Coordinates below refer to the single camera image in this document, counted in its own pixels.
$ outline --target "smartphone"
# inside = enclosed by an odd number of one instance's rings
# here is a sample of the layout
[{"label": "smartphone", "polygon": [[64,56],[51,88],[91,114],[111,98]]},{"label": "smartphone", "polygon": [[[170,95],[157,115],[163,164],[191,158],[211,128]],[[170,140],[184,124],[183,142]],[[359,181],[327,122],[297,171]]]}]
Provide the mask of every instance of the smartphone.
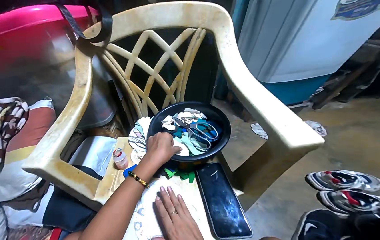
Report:
[{"label": "smartphone", "polygon": [[219,239],[252,237],[245,211],[221,164],[215,162],[202,165],[196,170],[196,179],[214,234]]}]

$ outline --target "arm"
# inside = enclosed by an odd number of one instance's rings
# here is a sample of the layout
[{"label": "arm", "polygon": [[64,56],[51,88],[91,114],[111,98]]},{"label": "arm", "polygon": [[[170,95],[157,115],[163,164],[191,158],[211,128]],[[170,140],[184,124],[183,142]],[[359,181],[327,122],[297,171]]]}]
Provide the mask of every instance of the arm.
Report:
[{"label": "arm", "polygon": [[[150,182],[159,167],[182,149],[173,146],[172,135],[169,133],[150,136],[147,145],[146,155],[133,172]],[[126,178],[83,231],[79,240],[122,239],[143,190],[141,183],[131,177]]]}]

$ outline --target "hand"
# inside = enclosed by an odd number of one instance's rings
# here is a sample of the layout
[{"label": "hand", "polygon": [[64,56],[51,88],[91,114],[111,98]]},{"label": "hand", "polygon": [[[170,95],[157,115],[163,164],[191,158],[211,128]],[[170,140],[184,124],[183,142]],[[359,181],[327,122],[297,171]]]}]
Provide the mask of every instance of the hand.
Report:
[{"label": "hand", "polygon": [[181,150],[181,147],[174,146],[174,140],[171,134],[158,132],[154,136],[150,136],[147,140],[147,153],[144,158],[155,162],[159,168],[170,160],[172,155]]},{"label": "hand", "polygon": [[171,187],[167,187],[169,194],[164,187],[160,190],[162,199],[157,196],[155,204],[169,240],[203,240],[181,195],[177,198]]}]

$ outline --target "glue bottle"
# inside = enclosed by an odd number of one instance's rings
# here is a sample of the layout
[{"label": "glue bottle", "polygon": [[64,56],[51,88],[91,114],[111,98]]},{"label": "glue bottle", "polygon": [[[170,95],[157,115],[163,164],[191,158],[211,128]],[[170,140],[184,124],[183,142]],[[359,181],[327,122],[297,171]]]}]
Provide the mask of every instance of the glue bottle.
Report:
[{"label": "glue bottle", "polygon": [[121,148],[113,151],[113,161],[119,170],[125,170],[128,168],[128,159],[126,158],[125,152]]}]

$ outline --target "lattice chair back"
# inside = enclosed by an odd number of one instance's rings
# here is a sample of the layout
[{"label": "lattice chair back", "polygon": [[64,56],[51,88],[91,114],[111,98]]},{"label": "lattice chair back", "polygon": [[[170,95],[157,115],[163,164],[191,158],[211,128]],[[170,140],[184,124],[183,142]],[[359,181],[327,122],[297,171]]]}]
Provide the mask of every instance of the lattice chair back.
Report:
[{"label": "lattice chair back", "polygon": [[[182,102],[184,101],[184,93],[186,91],[187,79],[190,73],[190,69],[196,56],[196,53],[205,37],[206,30],[201,28],[187,28],[185,29],[171,45],[167,44],[166,41],[161,38],[153,30],[145,30],[139,37],[137,43],[134,46],[132,52],[128,52],[120,46],[113,43],[109,43],[106,49],[101,54],[101,58],[109,66],[109,68],[116,74],[117,78],[120,80],[124,86],[134,108],[137,112],[138,118],[147,117],[149,107],[151,111],[156,114],[159,110],[150,99],[150,90],[152,89],[153,83],[156,81],[161,88],[165,91],[166,97],[162,108],[168,106],[170,103]],[[191,37],[190,44],[187,48],[187,52],[182,60],[178,54],[175,52],[179,46],[181,46],[184,41]],[[143,49],[144,44],[148,39],[154,41],[165,53],[161,56],[159,61],[156,63],[154,68],[151,68],[147,63],[141,60],[138,55]],[[121,68],[119,63],[114,59],[110,52],[114,52],[126,59],[128,63],[125,70]],[[172,82],[171,86],[165,82],[165,80],[159,75],[159,72],[165,65],[166,61],[171,59],[172,62],[177,66],[179,73]],[[134,82],[131,81],[131,73],[134,65],[139,66],[146,73],[148,73],[149,79],[143,89],[140,89]]]}]

